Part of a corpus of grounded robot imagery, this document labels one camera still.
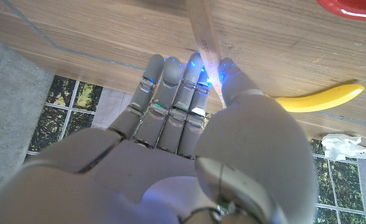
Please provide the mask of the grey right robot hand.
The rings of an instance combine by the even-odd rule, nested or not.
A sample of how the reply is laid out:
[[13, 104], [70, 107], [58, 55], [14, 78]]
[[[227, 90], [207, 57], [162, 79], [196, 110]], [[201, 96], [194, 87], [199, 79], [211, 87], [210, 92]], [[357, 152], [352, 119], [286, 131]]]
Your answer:
[[0, 223], [311, 223], [301, 127], [230, 58], [218, 74], [226, 108], [205, 121], [201, 55], [153, 55], [108, 128], [43, 149], [1, 187]]

